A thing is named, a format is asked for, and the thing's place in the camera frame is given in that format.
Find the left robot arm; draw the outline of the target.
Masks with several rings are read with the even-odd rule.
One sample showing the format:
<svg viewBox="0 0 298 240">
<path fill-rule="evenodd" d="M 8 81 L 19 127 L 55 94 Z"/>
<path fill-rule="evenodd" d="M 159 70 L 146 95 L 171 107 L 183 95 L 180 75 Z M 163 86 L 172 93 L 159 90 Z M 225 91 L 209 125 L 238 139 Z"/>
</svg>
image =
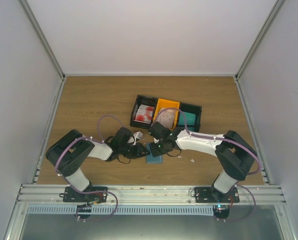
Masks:
<svg viewBox="0 0 298 240">
<path fill-rule="evenodd" d="M 87 202 L 92 197 L 91 182 L 81 170 L 87 158 L 104 162 L 118 160 L 123 156 L 129 160 L 150 155 L 150 151 L 140 142 L 138 135 L 121 127 L 114 136 L 97 141 L 73 129 L 53 144 L 45 153 L 46 159 L 54 166 L 55 172 L 73 188 L 75 197 Z"/>
</svg>

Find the blue leather card holder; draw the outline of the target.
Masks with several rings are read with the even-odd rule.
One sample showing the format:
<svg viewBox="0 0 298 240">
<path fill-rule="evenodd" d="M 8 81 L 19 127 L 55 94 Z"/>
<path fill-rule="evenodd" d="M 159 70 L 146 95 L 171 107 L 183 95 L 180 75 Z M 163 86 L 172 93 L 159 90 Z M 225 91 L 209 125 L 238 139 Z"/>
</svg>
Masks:
<svg viewBox="0 0 298 240">
<path fill-rule="evenodd" d="M 156 157 L 153 156 L 149 143 L 146 144 L 146 149 L 150 152 L 150 154 L 145 157 L 145 162 L 147 164 L 162 164 L 163 163 L 162 155 L 156 156 Z"/>
</svg>

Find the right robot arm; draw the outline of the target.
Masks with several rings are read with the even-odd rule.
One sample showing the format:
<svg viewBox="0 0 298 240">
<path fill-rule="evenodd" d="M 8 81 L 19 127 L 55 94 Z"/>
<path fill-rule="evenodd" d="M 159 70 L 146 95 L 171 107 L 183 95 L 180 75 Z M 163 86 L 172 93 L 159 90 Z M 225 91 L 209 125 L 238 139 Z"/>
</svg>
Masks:
<svg viewBox="0 0 298 240">
<path fill-rule="evenodd" d="M 153 157 L 166 155 L 173 150 L 191 150 L 216 157 L 223 170 L 210 187 L 209 194 L 217 203 L 225 202 L 237 182 L 244 181 L 253 164 L 259 162 L 254 149 L 235 131 L 226 134 L 204 134 L 176 127 L 170 130 L 155 122 L 148 134 L 154 138 L 149 144 Z"/>
</svg>

